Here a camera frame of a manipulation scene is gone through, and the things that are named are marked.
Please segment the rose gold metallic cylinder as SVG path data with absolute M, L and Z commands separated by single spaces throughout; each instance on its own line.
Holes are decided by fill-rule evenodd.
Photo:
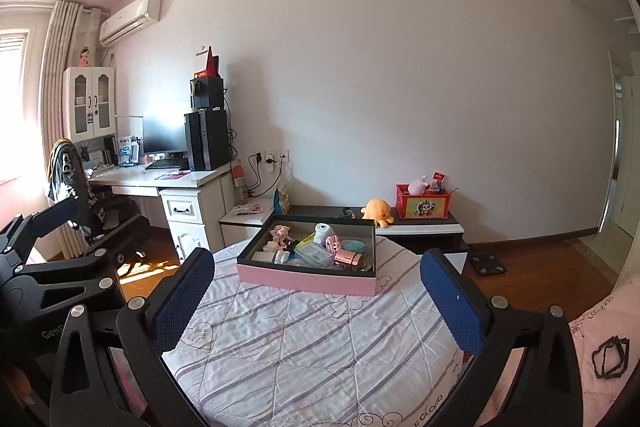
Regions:
M 358 270 L 363 262 L 363 255 L 354 253 L 353 251 L 345 251 L 345 249 L 339 249 L 335 256 L 334 262 L 346 270 Z

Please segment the striped white bedspread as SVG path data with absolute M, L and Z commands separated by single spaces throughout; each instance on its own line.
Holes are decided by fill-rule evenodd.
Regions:
M 447 398 L 463 353 L 420 279 L 420 259 L 376 242 L 371 297 L 243 283 L 240 245 L 164 361 L 219 426 L 422 426 Z

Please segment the black speaker box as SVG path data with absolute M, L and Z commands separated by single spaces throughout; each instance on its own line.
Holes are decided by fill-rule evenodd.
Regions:
M 191 107 L 221 108 L 224 106 L 224 80 L 219 76 L 203 76 L 190 81 Z

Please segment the white glass door cabinet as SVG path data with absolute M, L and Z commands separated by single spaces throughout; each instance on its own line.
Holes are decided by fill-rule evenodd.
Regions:
M 115 69 L 70 67 L 63 74 L 64 136 L 74 143 L 116 133 Z

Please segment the white desk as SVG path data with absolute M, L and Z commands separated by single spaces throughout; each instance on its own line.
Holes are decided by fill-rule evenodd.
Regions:
M 230 164 L 189 172 L 114 167 L 94 174 L 89 183 L 117 195 L 160 199 L 180 261 L 196 247 L 212 253 L 226 247 L 220 219 L 236 204 Z

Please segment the black office chair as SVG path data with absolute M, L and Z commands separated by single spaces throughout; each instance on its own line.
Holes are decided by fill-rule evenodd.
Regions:
M 75 216 L 62 228 L 65 259 L 81 257 L 89 246 L 140 213 L 138 204 L 128 196 L 113 194 L 105 187 L 93 191 L 80 153 L 69 139 L 54 143 L 47 179 L 50 202 L 61 202 L 67 197 L 77 202 Z

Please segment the orange octopus plush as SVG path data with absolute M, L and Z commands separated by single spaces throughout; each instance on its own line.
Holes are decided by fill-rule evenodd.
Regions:
M 375 228 L 386 229 L 392 225 L 395 218 L 390 204 L 384 199 L 370 199 L 367 205 L 360 209 L 363 220 L 371 220 Z

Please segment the teal round case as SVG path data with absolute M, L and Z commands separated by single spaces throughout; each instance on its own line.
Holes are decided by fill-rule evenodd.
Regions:
M 359 239 L 343 239 L 341 245 L 344 251 L 350 251 L 351 253 L 360 255 L 367 254 L 367 244 Z

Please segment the pink storage box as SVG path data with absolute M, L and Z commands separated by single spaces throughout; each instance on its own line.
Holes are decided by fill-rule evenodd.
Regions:
M 307 293 L 376 293 L 371 220 L 273 215 L 236 258 L 245 283 Z

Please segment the yellow highlighter marker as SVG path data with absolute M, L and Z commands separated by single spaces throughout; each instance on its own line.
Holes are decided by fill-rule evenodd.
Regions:
M 314 233 L 310 233 L 309 235 L 307 235 L 306 237 L 304 237 L 303 239 L 301 239 L 301 240 L 298 242 L 298 245 L 299 245 L 299 246 L 304 246 L 304 245 L 307 245 L 307 244 L 312 243 L 313 241 L 314 241 Z

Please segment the black computer tower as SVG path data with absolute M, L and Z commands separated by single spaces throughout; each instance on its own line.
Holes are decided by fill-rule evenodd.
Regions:
M 227 112 L 201 108 L 184 115 L 186 153 L 192 171 L 213 171 L 231 160 Z

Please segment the red toy crate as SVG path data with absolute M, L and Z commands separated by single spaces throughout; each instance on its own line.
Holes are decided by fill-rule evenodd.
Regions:
M 408 184 L 396 185 L 395 208 L 400 219 L 440 220 L 449 217 L 451 194 L 448 191 L 411 195 Z

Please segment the pink doll figure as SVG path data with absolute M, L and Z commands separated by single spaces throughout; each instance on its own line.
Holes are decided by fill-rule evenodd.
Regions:
M 273 243 L 276 243 L 279 249 L 288 248 L 294 242 L 290 235 L 290 228 L 286 225 L 276 225 L 269 233 Z

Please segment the pink plush toy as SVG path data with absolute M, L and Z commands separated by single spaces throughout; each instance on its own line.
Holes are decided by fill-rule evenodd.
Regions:
M 428 176 L 421 176 L 408 184 L 407 192 L 410 196 L 421 196 L 430 187 L 430 179 Z

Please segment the computer monitor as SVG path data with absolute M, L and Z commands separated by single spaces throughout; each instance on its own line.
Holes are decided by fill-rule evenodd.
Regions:
M 148 117 L 142 120 L 142 146 L 145 154 L 172 154 L 186 151 L 184 117 Z

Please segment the black folded glasses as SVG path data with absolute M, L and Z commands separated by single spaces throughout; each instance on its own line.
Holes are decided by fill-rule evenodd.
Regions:
M 597 379 L 617 379 L 628 369 L 629 339 L 612 336 L 591 353 L 591 363 Z

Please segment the clear green card box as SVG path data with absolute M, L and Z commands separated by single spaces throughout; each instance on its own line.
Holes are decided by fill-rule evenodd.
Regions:
M 304 246 L 297 244 L 294 251 L 297 257 L 315 268 L 329 268 L 334 263 L 334 256 L 314 242 Z

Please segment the white air conditioner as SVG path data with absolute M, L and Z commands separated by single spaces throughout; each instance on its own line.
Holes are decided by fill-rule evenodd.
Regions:
M 160 21 L 162 0 L 136 0 L 110 16 L 100 27 L 100 45 L 108 48 L 115 42 Z

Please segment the black bathroom scale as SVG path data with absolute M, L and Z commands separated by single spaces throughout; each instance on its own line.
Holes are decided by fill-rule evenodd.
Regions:
M 479 277 L 506 274 L 506 267 L 495 255 L 472 254 L 469 262 Z

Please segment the white plastic cup holder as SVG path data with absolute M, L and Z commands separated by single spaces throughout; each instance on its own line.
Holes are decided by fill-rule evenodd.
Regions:
M 314 227 L 314 243 L 324 248 L 326 247 L 326 240 L 334 234 L 335 231 L 331 225 L 323 222 L 317 223 Z

